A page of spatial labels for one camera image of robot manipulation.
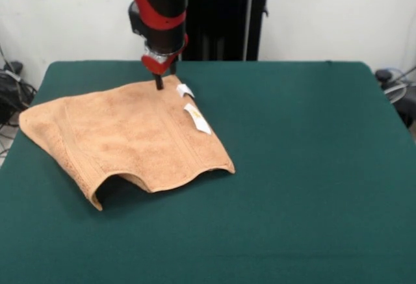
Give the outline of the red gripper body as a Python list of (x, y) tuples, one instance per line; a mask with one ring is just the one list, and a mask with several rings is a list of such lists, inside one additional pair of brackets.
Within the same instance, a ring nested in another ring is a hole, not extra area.
[(141, 62), (143, 65), (152, 73), (157, 73), (159, 75), (169, 72), (169, 67), (172, 61), (176, 58), (179, 59), (179, 56), (182, 54), (189, 42), (188, 34), (184, 35), (184, 42), (182, 47), (175, 53), (160, 54), (152, 49), (145, 43), (144, 54), (141, 57)]

